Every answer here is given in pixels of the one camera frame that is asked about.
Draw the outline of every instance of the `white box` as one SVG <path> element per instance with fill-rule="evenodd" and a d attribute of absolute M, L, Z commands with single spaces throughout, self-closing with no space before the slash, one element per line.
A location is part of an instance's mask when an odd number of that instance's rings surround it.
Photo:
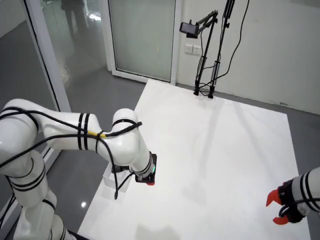
<path fill-rule="evenodd" d="M 116 189 L 116 183 L 115 183 L 115 176 L 113 173 L 111 173 L 111 169 L 112 169 L 112 164 L 109 163 L 108 166 L 106 167 L 104 174 L 103 174 L 103 181 L 104 181 L 104 185 L 106 185 L 107 187 Z M 122 172 L 118 172 L 116 174 L 117 180 L 118 180 L 118 186 L 120 186 L 120 184 L 125 180 L 125 178 L 130 174 L 130 172 L 128 170 L 122 171 Z M 125 182 L 125 184 L 120 188 L 120 192 L 125 193 L 128 189 L 131 177 L 129 177 L 129 179 Z"/>

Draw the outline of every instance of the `glass door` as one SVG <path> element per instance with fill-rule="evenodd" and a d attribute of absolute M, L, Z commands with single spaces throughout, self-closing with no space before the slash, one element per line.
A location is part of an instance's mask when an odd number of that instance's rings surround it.
<path fill-rule="evenodd" d="M 104 9 L 112 74 L 175 84 L 182 0 L 108 0 Z"/>
<path fill-rule="evenodd" d="M 31 2 L 34 1 L 0 0 L 0 109 L 8 101 L 20 98 L 55 111 L 69 112 L 51 42 L 46 38 L 48 30 L 39 25 L 42 11 L 37 12 Z M 36 141 L 41 139 L 43 135 L 39 134 Z M 48 171 L 60 151 L 45 144 L 37 150 L 42 153 Z M 12 190 L 3 175 L 0 175 L 0 186 L 1 217 Z M 9 209 L 0 230 L 0 239 L 8 234 L 20 210 L 17 202 Z"/>

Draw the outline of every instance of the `power cord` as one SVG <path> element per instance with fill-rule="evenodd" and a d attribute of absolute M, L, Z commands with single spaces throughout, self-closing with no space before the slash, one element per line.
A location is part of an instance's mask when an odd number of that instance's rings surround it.
<path fill-rule="evenodd" d="M 30 151 L 34 150 L 35 148 L 37 148 L 38 146 L 46 143 L 47 141 L 50 141 L 50 140 L 53 140 L 53 139 L 59 139 L 59 138 L 79 138 L 79 137 L 87 137 L 87 138 L 90 138 L 90 139 L 96 139 L 97 141 L 101 142 L 107 149 L 108 151 L 108 154 L 110 156 L 110 161 L 111 161 L 111 164 L 112 164 L 112 170 L 113 170 L 113 174 L 114 174 L 114 183 L 115 183 L 115 193 L 114 193 L 114 199 L 117 199 L 118 198 L 118 192 L 119 192 L 119 188 L 118 188 L 118 178 L 117 178 L 117 173 L 116 173 L 116 168 L 115 168 L 115 162 L 114 162 L 114 158 L 113 158 L 113 155 L 112 155 L 112 152 L 108 146 L 108 144 L 102 139 L 101 136 L 103 136 L 103 138 L 106 138 L 106 137 L 116 137 L 116 136 L 119 136 L 121 134 L 124 134 L 124 133 L 127 133 L 135 128 L 138 128 L 139 126 L 142 125 L 141 122 L 137 122 L 136 124 L 133 124 L 133 125 L 130 125 L 120 131 L 116 131 L 116 132 L 111 132 L 111 133 L 108 133 L 108 134 L 100 134 L 100 136 L 97 136 L 98 133 L 94 133 L 94 132 L 91 132 L 91 134 L 89 134 L 89 131 L 86 131 L 85 129 L 81 128 L 81 127 L 78 127 L 78 126 L 75 126 L 73 124 L 70 124 L 68 122 L 65 122 L 65 121 L 62 121 L 62 120 L 59 120 L 53 116 L 50 116 L 46 113 L 43 113 L 43 112 L 40 112 L 40 111 L 37 111 L 37 110 L 24 110 L 22 108 L 19 108 L 19 107 L 13 107 L 16 112 L 10 112 L 10 113 L 5 113 L 3 115 L 0 115 L 0 120 L 4 119 L 5 117 L 9 117 L 9 116 L 15 116 L 15 115 L 21 115 L 21 114 L 25 114 L 25 115 L 28 115 L 28 114 L 40 114 L 42 116 L 45 116 L 55 122 L 58 122 L 58 123 L 61 123 L 63 125 L 66 125 L 66 126 L 69 126 L 73 129 L 76 129 L 78 131 L 83 131 L 84 133 L 72 133 L 72 134 L 59 134 L 59 135 L 55 135 L 55 136 L 50 136 L 50 137 L 47 137 L 47 138 L 44 138 L 42 139 L 41 141 L 39 141 L 38 143 L 34 144 L 33 146 L 29 147 L 28 149 L 16 154 L 15 156 L 12 156 L 11 158 L 7 159 L 6 161 L 0 163 L 0 168 L 4 167 L 5 165 L 11 163 L 12 161 L 14 161 L 15 159 L 23 156 L 24 154 L 27 154 L 29 153 Z"/>
<path fill-rule="evenodd" d="M 293 206 L 295 206 L 297 204 L 310 203 L 310 202 L 313 202 L 313 201 L 314 202 L 320 201 L 320 197 L 301 199 L 301 200 L 296 200 L 296 201 L 294 201 L 292 203 L 285 204 L 284 206 L 282 206 L 280 208 L 279 217 L 283 218 L 286 215 L 286 212 L 288 211 L 288 208 L 290 208 L 290 207 L 293 207 Z"/>
<path fill-rule="evenodd" d="M 236 53 L 236 51 L 237 51 L 237 49 L 238 49 L 238 47 L 239 47 L 239 45 L 240 45 L 240 43 L 241 43 L 241 39 L 242 39 L 242 29 L 243 29 L 243 26 L 244 26 L 244 21 L 245 21 L 246 15 L 247 15 L 249 3 L 250 3 L 250 0 L 248 0 L 248 1 L 247 1 L 247 4 L 246 4 L 245 12 L 244 12 L 244 15 L 243 15 L 243 18 L 242 18 L 242 22 L 241 22 L 241 27 L 240 27 L 239 42 L 238 42 L 238 44 L 236 45 L 236 47 L 235 47 L 235 49 L 234 49 L 234 51 L 233 51 L 233 53 L 232 53 L 232 55 L 231 55 L 231 59 L 230 59 L 230 62 L 229 62 L 228 69 L 227 69 L 227 71 L 226 71 L 224 74 L 218 76 L 216 79 L 222 78 L 223 76 L 227 75 L 228 72 L 229 72 L 229 70 L 230 70 L 231 63 L 232 63 L 232 60 L 233 60 L 233 58 L 234 58 L 234 55 L 235 55 L 235 53 Z M 222 15 L 222 20 L 221 20 L 221 33 L 220 33 L 220 43 L 219 43 L 220 45 L 219 45 L 219 48 L 222 47 L 222 41 L 221 41 L 222 39 L 221 39 L 221 38 L 222 38 L 222 31 L 223 31 L 223 23 L 224 23 L 224 18 L 223 18 L 223 15 Z M 202 82 L 201 82 L 200 84 L 203 84 L 203 85 L 200 86 L 199 88 L 204 88 L 204 87 L 208 86 L 208 85 L 211 84 L 211 83 L 212 83 L 212 80 L 209 81 L 209 82 L 207 82 L 207 83 L 202 83 Z"/>
<path fill-rule="evenodd" d="M 234 58 L 234 55 L 235 55 L 235 53 L 236 53 L 236 51 L 237 51 L 237 49 L 238 49 L 238 47 L 239 47 L 239 45 L 240 45 L 240 43 L 241 43 L 242 28 L 243 28 L 243 26 L 244 26 L 244 21 L 245 21 L 246 15 L 247 15 L 249 3 L 250 3 L 250 0 L 248 0 L 248 2 L 247 2 L 247 4 L 246 4 L 245 12 L 244 12 L 243 19 L 242 19 L 242 22 L 241 22 L 241 27 L 240 27 L 240 38 L 239 38 L 239 42 L 238 42 L 238 44 L 236 45 L 236 47 L 235 47 L 235 49 L 234 49 L 234 51 L 233 51 L 233 53 L 232 53 L 232 55 L 231 55 L 231 59 L 230 59 L 230 62 L 229 62 L 228 70 L 227 70 L 224 74 L 218 76 L 216 79 L 222 78 L 223 76 L 227 75 L 228 72 L 229 72 L 229 70 L 230 70 L 231 63 L 232 63 L 232 59 Z"/>

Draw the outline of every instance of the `black cable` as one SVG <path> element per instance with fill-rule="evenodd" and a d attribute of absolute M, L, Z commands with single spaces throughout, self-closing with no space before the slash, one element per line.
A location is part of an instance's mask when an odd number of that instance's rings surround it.
<path fill-rule="evenodd" d="M 203 46 L 203 43 L 202 43 L 202 33 L 203 33 L 203 31 L 200 33 L 200 38 L 201 38 L 201 51 L 202 51 L 201 57 L 204 55 L 204 46 Z"/>
<path fill-rule="evenodd" d="M 235 53 L 236 53 L 236 51 L 237 51 L 237 49 L 238 49 L 238 47 L 239 47 L 239 45 L 240 45 L 240 43 L 241 43 L 242 29 L 243 29 L 243 25 L 244 25 L 244 21 L 245 21 L 246 15 L 247 15 L 249 3 L 250 3 L 250 0 L 248 0 L 247 5 L 246 5 L 246 8 L 245 8 L 245 12 L 244 12 L 244 15 L 243 15 L 243 18 L 242 18 L 242 22 L 241 22 L 241 27 L 240 27 L 240 38 L 239 38 L 239 42 L 238 42 L 237 46 L 235 47 L 235 49 L 234 49 L 234 51 L 233 51 L 233 53 L 232 53 L 232 56 L 231 56 L 231 59 L 230 59 L 230 62 L 229 62 L 228 70 L 226 71 L 226 73 L 218 76 L 216 79 L 222 78 L 223 76 L 227 75 L 228 72 L 229 72 L 229 70 L 230 70 L 233 57 L 234 57 L 234 55 L 235 55 Z M 224 23 L 224 18 L 223 18 L 223 15 L 222 15 L 219 49 L 222 48 L 222 39 L 221 39 L 221 38 L 222 38 L 222 32 L 223 32 L 223 23 Z M 203 84 L 203 86 L 200 86 L 199 88 L 206 87 L 206 86 L 208 86 L 208 85 L 211 84 L 211 83 L 212 83 L 212 80 L 209 81 L 209 82 L 207 82 L 207 83 L 202 83 L 202 82 L 201 82 L 200 84 Z"/>
<path fill-rule="evenodd" d="M 55 118 L 55 117 L 53 117 L 53 116 L 50 116 L 50 115 L 48 115 L 48 114 L 46 114 L 46 113 L 44 113 L 44 112 L 42 112 L 42 111 L 37 111 L 37 110 L 24 110 L 23 108 L 20 108 L 20 107 L 14 107 L 14 108 L 15 108 L 15 110 L 18 111 L 18 112 L 9 112 L 9 113 L 2 114 L 2 115 L 0 116 L 0 120 L 3 119 L 3 118 L 5 118 L 5 117 L 10 117 L 10 116 L 18 115 L 18 114 L 26 114 L 26 115 L 27 115 L 27 114 L 39 114 L 39 115 L 42 115 L 42 116 L 44 116 L 44 117 L 46 117 L 46 118 L 48 118 L 48 119 L 51 119 L 51 120 L 53 120 L 53 121 L 55 121 L 55 122 L 58 122 L 58 123 L 63 124 L 63 125 L 66 125 L 66 126 L 68 126 L 68 127 L 70 127 L 70 128 L 73 128 L 73 129 L 76 129 L 76 130 L 81 130 L 81 131 L 83 131 L 83 132 L 86 132 L 86 130 L 85 130 L 84 128 L 75 126 L 75 125 L 73 125 L 73 124 L 70 124 L 70 123 L 65 122 L 65 121 L 62 121 L 62 120 L 59 120 L 59 119 L 57 119 L 57 118 Z"/>
<path fill-rule="evenodd" d="M 18 112 L 10 112 L 10 113 L 6 113 L 6 114 L 3 114 L 0 116 L 0 120 L 5 118 L 5 117 L 9 117 L 9 116 L 14 116 L 14 115 L 20 115 L 20 114 L 40 114 L 40 115 L 43 115 L 49 119 L 52 119 L 58 123 L 61 123 L 61 124 L 64 124 L 64 125 L 67 125 L 71 128 L 74 128 L 76 130 L 81 130 L 81 131 L 84 131 L 85 133 L 74 133 L 74 134 L 60 134 L 60 135 L 55 135 L 55 136 L 50 136 L 50 137 L 47 137 L 41 141 L 39 141 L 38 143 L 34 144 L 33 146 L 29 147 L 28 149 L 18 153 L 17 155 L 7 159 L 6 161 L 0 163 L 0 168 L 2 168 L 3 166 L 9 164 L 10 162 L 14 161 L 15 159 L 23 156 L 24 154 L 34 150 L 35 148 L 37 148 L 38 146 L 46 143 L 47 141 L 50 141 L 50 140 L 53 140 L 53 139 L 59 139 L 59 138 L 79 138 L 79 137 L 87 137 L 87 138 L 90 138 L 90 139 L 96 139 L 97 141 L 100 141 L 102 144 L 104 144 L 104 146 L 106 147 L 107 151 L 108 151 L 108 154 L 109 154 L 109 157 L 110 157 L 110 161 L 111 161 L 111 164 L 112 164 L 112 170 L 113 170 L 113 173 L 114 173 L 114 182 L 115 182 L 115 194 L 114 194 L 114 199 L 117 199 L 118 198 L 118 179 L 117 179 L 117 174 L 116 174 L 116 168 L 115 168 L 115 162 L 114 162 L 114 159 L 113 159 L 113 155 L 112 155 L 112 152 L 108 146 L 108 144 L 100 137 L 98 136 L 94 136 L 94 135 L 89 135 L 86 133 L 86 131 L 81 128 L 81 127 L 77 127 L 75 125 L 72 125 L 68 122 L 65 122 L 65 121 L 62 121 L 62 120 L 59 120 L 55 117 L 52 117 L 46 113 L 43 113 L 43 112 L 40 112 L 40 111 L 36 111 L 36 110 L 24 110 L 22 108 L 16 108 L 16 110 Z M 121 134 L 124 134 L 124 133 L 127 133 L 139 126 L 141 126 L 142 123 L 141 122 L 137 122 L 136 124 L 133 124 L 133 125 L 130 125 L 120 131 L 116 131 L 116 132 L 111 132 L 111 133 L 108 133 L 106 134 L 107 137 L 116 137 L 118 135 L 121 135 Z"/>
<path fill-rule="evenodd" d="M 224 25 L 224 15 L 222 14 L 221 18 L 221 33 L 220 33 L 220 43 L 219 43 L 219 49 L 222 48 L 222 32 L 223 32 L 223 25 Z M 219 62 L 221 61 L 221 52 L 219 52 Z"/>
<path fill-rule="evenodd" d="M 234 51 L 233 51 L 233 53 L 232 53 L 232 56 L 231 56 L 231 59 L 230 59 L 230 62 L 229 62 L 228 70 L 227 70 L 224 74 L 218 76 L 216 79 L 222 78 L 223 76 L 227 75 L 228 72 L 229 72 L 229 70 L 230 70 L 231 63 L 232 63 L 232 59 L 234 58 L 234 55 L 235 55 L 235 53 L 236 53 L 236 51 L 237 51 L 237 49 L 238 49 L 238 47 L 239 47 L 239 45 L 240 45 L 240 43 L 241 43 L 242 28 L 243 28 L 243 26 L 244 26 L 244 21 L 245 21 L 246 15 L 247 15 L 249 3 L 250 3 L 250 0 L 248 0 L 248 2 L 247 2 L 247 4 L 246 4 L 245 12 L 244 12 L 243 19 L 242 19 L 242 22 L 241 22 L 241 27 L 240 27 L 240 38 L 239 38 L 239 42 L 238 42 L 237 46 L 235 47 L 235 49 L 234 49 Z"/>
<path fill-rule="evenodd" d="M 12 194 L 11 197 L 10 197 L 8 205 L 6 206 L 6 209 L 5 209 L 4 213 L 0 218 L 0 230 L 2 228 L 3 222 L 5 221 L 5 217 L 6 217 L 7 213 L 8 213 L 8 211 L 9 211 L 9 209 L 11 208 L 12 204 L 14 204 L 15 200 L 16 200 L 16 197 L 15 197 L 14 194 Z"/>
<path fill-rule="evenodd" d="M 301 199 L 301 200 L 296 200 L 294 202 L 291 202 L 291 203 L 288 203 L 288 204 L 285 204 L 284 206 L 282 206 L 280 208 L 280 211 L 279 211 L 279 217 L 280 218 L 283 218 L 285 215 L 286 215 L 286 212 L 288 211 L 288 208 L 289 207 L 293 207 L 297 204 L 302 204 L 302 203 L 309 203 L 309 202 L 312 202 L 312 201 L 320 201 L 320 197 L 317 197 L 317 198 L 308 198 L 308 199 Z"/>
<path fill-rule="evenodd" d="M 5 114 L 0 115 L 0 120 L 1 120 L 1 119 L 4 119 L 4 118 L 6 118 L 6 117 L 14 116 L 14 115 L 21 115 L 21 114 L 26 114 L 26 115 L 27 115 L 27 114 L 39 114 L 39 115 L 42 115 L 42 116 L 44 116 L 44 117 L 46 117 L 46 118 L 49 118 L 49 119 L 51 119 L 51 120 L 53 120 L 53 121 L 55 121 L 55 122 L 58 122 L 58 123 L 63 124 L 63 125 L 66 125 L 66 126 L 68 126 L 68 127 L 70 127 L 70 128 L 83 131 L 84 133 L 87 132 L 87 130 L 85 130 L 85 129 L 82 128 L 82 127 L 78 127 L 78 126 L 75 126 L 75 125 L 73 125 L 73 124 L 71 124 L 71 123 L 62 121 L 62 120 L 60 120 L 60 119 L 57 119 L 57 118 L 55 118 L 55 117 L 53 117 L 53 116 L 50 116 L 50 115 L 44 113 L 44 112 L 37 111 L 37 110 L 24 110 L 23 108 L 20 108 L 20 107 L 15 107 L 15 108 L 16 108 L 16 111 L 15 111 L 15 112 L 10 112 L 10 113 L 5 113 Z M 137 127 L 140 127 L 141 125 L 142 125 L 142 122 L 137 122 L 136 124 L 130 125 L 130 126 L 124 128 L 124 129 L 120 130 L 120 131 L 108 133 L 108 134 L 106 134 L 105 136 L 106 136 L 106 137 L 115 137 L 115 136 L 124 134 L 124 133 L 126 133 L 126 132 L 129 132 L 130 130 L 133 130 L 133 129 L 137 128 Z"/>
<path fill-rule="evenodd" d="M 119 190 L 133 174 L 135 174 L 135 173 L 131 172 L 128 176 L 126 176 L 126 178 L 123 180 L 123 182 L 119 185 L 119 188 L 118 188 Z"/>

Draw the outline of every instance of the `black stripe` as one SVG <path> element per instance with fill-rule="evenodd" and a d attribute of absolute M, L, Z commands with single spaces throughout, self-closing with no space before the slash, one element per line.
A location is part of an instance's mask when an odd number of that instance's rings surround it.
<path fill-rule="evenodd" d="M 52 209 L 53 209 L 54 212 L 56 211 L 55 205 L 54 205 L 52 202 L 50 202 L 49 200 L 43 199 L 42 202 L 45 203 L 45 204 L 50 205 L 50 207 L 52 207 Z"/>
<path fill-rule="evenodd" d="M 115 121 L 113 124 L 112 124 L 112 127 L 118 123 L 131 123 L 131 124 L 136 124 L 135 121 L 131 120 L 131 119 L 128 119 L 128 118 L 124 118 L 124 119 L 119 119 L 117 121 Z"/>
<path fill-rule="evenodd" d="M 30 190 L 36 188 L 37 186 L 39 186 L 39 184 L 40 184 L 40 183 L 42 182 L 42 180 L 45 178 L 45 176 L 46 176 L 46 169 L 44 169 L 43 174 L 40 175 L 40 176 L 41 176 L 41 178 L 39 179 L 39 181 L 38 181 L 35 185 L 33 185 L 33 186 L 29 187 L 29 188 L 18 188 L 18 187 L 16 187 L 16 186 L 13 185 L 13 182 L 12 182 L 12 181 L 10 181 L 10 182 L 11 182 L 11 186 L 12 186 L 15 190 L 17 190 L 17 191 L 19 191 L 19 192 L 27 192 L 27 191 L 30 191 Z"/>
<path fill-rule="evenodd" d="M 305 175 L 306 175 L 306 174 L 303 174 L 303 175 L 301 176 L 301 178 L 300 178 L 300 191 L 301 191 L 303 200 L 306 200 L 306 199 L 307 199 L 307 198 L 306 198 L 306 195 L 305 195 L 304 186 L 303 186 L 303 179 L 304 179 L 304 176 L 305 176 Z M 316 211 L 316 210 L 310 205 L 309 202 L 306 201 L 305 203 L 307 204 L 307 206 L 308 206 L 311 210 Z"/>
<path fill-rule="evenodd" d="M 78 134 L 81 134 L 81 124 L 82 124 L 82 118 L 84 117 L 84 113 L 82 112 L 79 116 L 79 122 L 78 122 Z M 78 136 L 78 148 L 79 150 L 82 150 L 82 147 L 81 147 L 81 137 Z"/>
<path fill-rule="evenodd" d="M 7 110 L 15 110 L 15 111 L 17 111 L 19 113 L 23 113 L 24 111 L 26 111 L 21 107 L 8 106 L 8 107 L 4 108 L 1 113 L 3 113 L 4 111 L 7 111 Z M 36 127 L 36 132 L 38 133 L 39 132 L 39 124 L 38 124 L 37 120 L 35 119 L 35 117 L 32 116 L 30 113 L 24 113 L 24 114 L 27 115 L 33 121 L 33 123 L 34 123 L 34 125 Z"/>
<path fill-rule="evenodd" d="M 33 181 L 29 182 L 29 183 L 18 184 L 18 183 L 12 182 L 12 181 L 10 181 L 10 182 L 12 183 L 12 185 L 14 185 L 16 187 L 26 188 L 26 187 L 29 187 L 29 186 L 35 184 L 41 178 L 41 176 L 43 175 L 44 172 L 45 172 L 45 165 L 43 165 L 43 169 L 42 169 L 41 173 L 39 174 L 39 176 L 35 180 L 33 180 Z"/>
<path fill-rule="evenodd" d="M 88 121 L 89 121 L 89 116 L 90 116 L 90 113 L 87 113 L 86 116 L 85 116 L 85 119 L 84 119 L 84 133 L 85 134 L 88 134 Z M 87 136 L 84 136 L 84 149 L 85 150 L 88 150 L 88 138 Z"/>
<path fill-rule="evenodd" d="M 33 158 L 31 158 L 31 161 L 32 161 L 32 167 L 31 167 L 30 171 L 26 175 L 24 175 L 24 176 L 8 176 L 8 177 L 10 177 L 12 179 L 22 179 L 22 178 L 28 176 L 32 172 L 32 170 L 34 169 L 34 165 L 35 165 Z"/>
<path fill-rule="evenodd" d="M 66 228 L 65 228 L 64 223 L 62 223 L 62 227 L 63 227 L 63 230 L 62 230 L 62 235 L 60 237 L 60 240 L 64 240 L 65 236 L 66 236 Z"/>
<path fill-rule="evenodd" d="M 138 174 L 138 175 L 141 175 L 141 174 L 144 174 L 151 166 L 151 154 L 149 154 L 150 157 L 149 157 L 149 162 L 147 164 L 147 166 L 142 170 L 142 171 L 135 171 L 134 173 L 135 174 Z"/>
<path fill-rule="evenodd" d="M 308 171 L 308 173 L 305 175 L 305 188 L 306 188 L 306 192 L 308 193 L 309 199 L 313 199 L 310 188 L 309 188 L 309 174 L 310 174 L 310 171 Z M 320 206 L 316 203 L 316 201 L 312 200 L 311 202 L 316 208 L 318 208 L 315 211 L 320 212 Z"/>

